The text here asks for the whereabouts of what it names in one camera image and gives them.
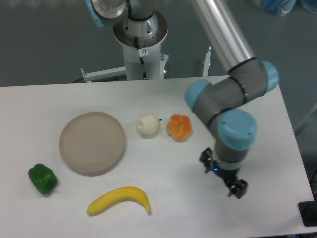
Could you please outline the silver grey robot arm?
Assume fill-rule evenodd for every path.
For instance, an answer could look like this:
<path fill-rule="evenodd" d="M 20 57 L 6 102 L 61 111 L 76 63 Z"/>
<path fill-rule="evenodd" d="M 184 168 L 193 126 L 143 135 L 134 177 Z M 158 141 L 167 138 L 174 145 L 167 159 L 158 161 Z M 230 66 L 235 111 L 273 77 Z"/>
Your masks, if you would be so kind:
<path fill-rule="evenodd" d="M 89 0 L 86 4 L 96 22 L 113 23 L 128 80 L 164 77 L 160 45 L 168 25 L 153 1 Z M 185 93 L 188 106 L 215 138 L 215 147 L 204 150 L 200 161 L 206 171 L 223 179 L 229 195 L 241 198 L 248 184 L 237 173 L 254 142 L 257 124 L 240 107 L 273 90 L 279 74 L 271 63 L 257 60 L 225 1 L 194 0 L 192 5 L 228 73 L 228 78 L 216 84 L 202 78 Z"/>

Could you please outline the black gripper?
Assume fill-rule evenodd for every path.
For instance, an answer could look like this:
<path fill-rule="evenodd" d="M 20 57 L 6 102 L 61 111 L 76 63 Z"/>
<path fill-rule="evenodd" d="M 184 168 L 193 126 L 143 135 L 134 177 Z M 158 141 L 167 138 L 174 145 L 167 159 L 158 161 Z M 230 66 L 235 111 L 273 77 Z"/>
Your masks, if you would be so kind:
<path fill-rule="evenodd" d="M 235 196 L 237 199 L 240 199 L 246 194 L 248 183 L 243 179 L 238 179 L 240 167 L 232 167 L 221 159 L 213 158 L 211 148 L 207 148 L 201 153 L 199 161 L 203 163 L 205 173 L 213 171 L 223 180 L 229 189 L 228 197 Z"/>

